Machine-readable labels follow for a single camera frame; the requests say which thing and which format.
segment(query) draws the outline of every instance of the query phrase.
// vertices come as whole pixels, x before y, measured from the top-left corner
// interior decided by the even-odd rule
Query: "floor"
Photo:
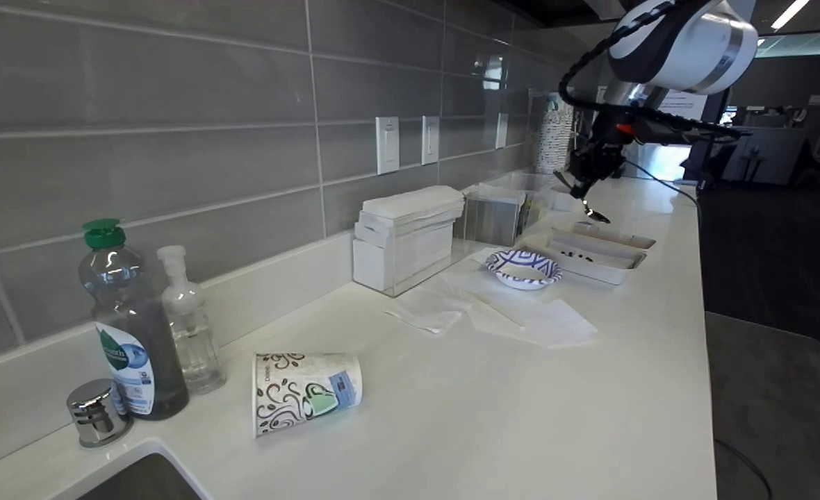
[[[700,194],[700,241],[721,500],[820,500],[820,189]]]

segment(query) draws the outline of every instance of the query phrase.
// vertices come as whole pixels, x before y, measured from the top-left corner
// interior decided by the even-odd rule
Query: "clear plastic bottle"
[[[158,248],[158,258],[170,277],[170,285],[162,291],[162,305],[174,337],[185,387],[195,395],[212,391],[222,387],[226,377],[212,323],[202,310],[206,299],[198,283],[185,277],[185,251],[180,244]]]
[[[124,230],[117,220],[94,220],[84,226],[84,241],[91,253],[81,262],[77,281],[94,298],[94,326],[128,413],[178,413],[190,391],[174,341],[138,258],[124,251]]]

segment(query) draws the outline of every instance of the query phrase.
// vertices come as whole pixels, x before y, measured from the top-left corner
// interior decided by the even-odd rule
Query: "electrical outlet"
[[[498,113],[494,120],[494,149],[509,145],[509,113]]]
[[[398,116],[374,116],[374,155],[377,155],[377,171],[399,169],[399,120]]]
[[[419,162],[422,163],[440,162],[440,116],[419,120]]]

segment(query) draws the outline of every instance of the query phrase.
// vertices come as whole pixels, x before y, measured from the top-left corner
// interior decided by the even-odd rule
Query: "ceiling light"
[[[808,0],[796,0],[783,14],[776,17],[776,21],[771,24],[772,31],[780,31],[783,24],[789,24],[793,17],[798,17],[800,8],[807,8]]]

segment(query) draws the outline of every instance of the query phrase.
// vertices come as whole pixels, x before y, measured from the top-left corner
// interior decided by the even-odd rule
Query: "bottle label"
[[[128,330],[96,323],[101,344],[120,387],[123,405],[148,417],[155,405],[155,377],[148,351]]]

